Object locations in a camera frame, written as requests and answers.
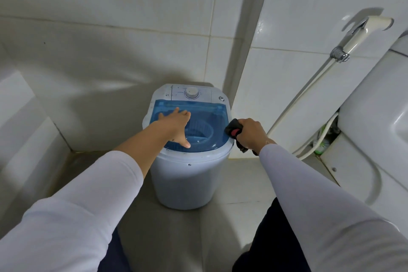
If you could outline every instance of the white long-sleeve shirt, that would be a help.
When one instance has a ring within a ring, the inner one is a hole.
[[[393,224],[282,147],[259,157],[312,271],[408,271]],[[0,240],[0,271],[96,271],[142,184],[130,156],[105,154]]]

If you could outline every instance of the washing machine lid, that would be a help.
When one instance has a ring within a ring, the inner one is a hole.
[[[167,116],[177,107],[180,108],[180,111],[191,112],[191,118],[184,130],[191,147],[185,148],[169,141],[164,146],[165,149],[183,153],[199,153],[216,150],[228,142],[229,137],[224,132],[228,125],[227,107],[221,103],[158,99],[154,104],[150,124],[159,119],[160,113]]]

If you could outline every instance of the chrome bracket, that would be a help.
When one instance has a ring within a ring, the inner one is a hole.
[[[343,52],[343,47],[337,46],[330,52],[330,57],[335,59],[338,63],[348,61],[350,54]]]

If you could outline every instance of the person's left hand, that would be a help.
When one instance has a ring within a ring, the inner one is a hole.
[[[164,116],[163,113],[159,113],[159,121],[164,125],[166,130],[169,130],[169,141],[177,142],[185,148],[190,148],[191,144],[186,139],[184,128],[190,120],[191,113],[184,110],[179,112],[179,108],[176,108],[170,115]]]

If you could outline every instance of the dark pants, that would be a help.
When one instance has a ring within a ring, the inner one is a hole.
[[[115,229],[105,258],[98,272],[131,272]],[[296,271],[310,272],[298,239],[275,198],[260,223],[251,248],[235,262],[232,272],[247,271]]]

